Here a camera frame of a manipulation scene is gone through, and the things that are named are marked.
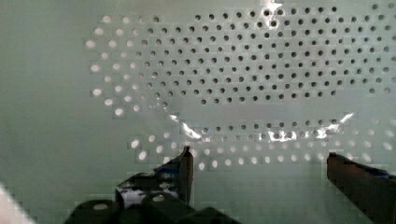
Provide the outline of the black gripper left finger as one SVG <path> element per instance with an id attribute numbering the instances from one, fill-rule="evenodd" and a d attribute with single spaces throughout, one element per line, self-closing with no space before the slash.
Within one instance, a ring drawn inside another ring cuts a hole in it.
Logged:
<path id="1" fill-rule="evenodd" d="M 172 160 L 153 169 L 152 173 L 138 173 L 116 186 L 115 199 L 120 208 L 141 204 L 150 194 L 168 193 L 184 203 L 191 200 L 193 156 L 184 146 Z"/>

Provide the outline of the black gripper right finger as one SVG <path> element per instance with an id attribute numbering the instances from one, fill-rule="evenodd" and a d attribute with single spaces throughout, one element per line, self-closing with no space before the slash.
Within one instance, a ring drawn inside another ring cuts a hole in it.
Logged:
<path id="1" fill-rule="evenodd" d="M 327 178 L 374 224 L 395 224 L 395 176 L 331 152 Z"/>

